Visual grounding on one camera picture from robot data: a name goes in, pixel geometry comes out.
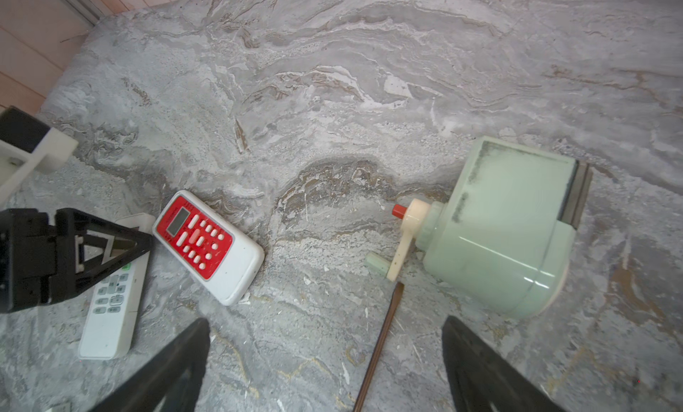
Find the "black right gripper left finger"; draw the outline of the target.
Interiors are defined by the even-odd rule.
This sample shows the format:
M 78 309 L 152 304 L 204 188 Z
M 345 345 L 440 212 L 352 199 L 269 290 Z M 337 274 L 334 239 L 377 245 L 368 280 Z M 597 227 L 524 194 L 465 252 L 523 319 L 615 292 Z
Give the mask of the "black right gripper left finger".
M 120 385 L 94 411 L 193 411 L 210 350 L 210 325 L 199 318 Z

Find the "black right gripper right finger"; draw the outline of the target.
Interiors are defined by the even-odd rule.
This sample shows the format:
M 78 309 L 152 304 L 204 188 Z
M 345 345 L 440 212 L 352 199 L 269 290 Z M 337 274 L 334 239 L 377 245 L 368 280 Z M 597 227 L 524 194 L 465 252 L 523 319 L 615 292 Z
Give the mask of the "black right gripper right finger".
M 455 316 L 442 327 L 446 376 L 457 411 L 561 411 Z

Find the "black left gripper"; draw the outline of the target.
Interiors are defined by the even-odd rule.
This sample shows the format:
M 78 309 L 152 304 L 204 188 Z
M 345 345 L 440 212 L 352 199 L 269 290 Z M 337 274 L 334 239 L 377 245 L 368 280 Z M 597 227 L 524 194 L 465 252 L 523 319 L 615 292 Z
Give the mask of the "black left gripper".
M 1 212 L 1 312 L 11 314 L 79 296 L 150 252 L 154 238 L 77 209 L 59 209 L 55 230 L 36 209 Z

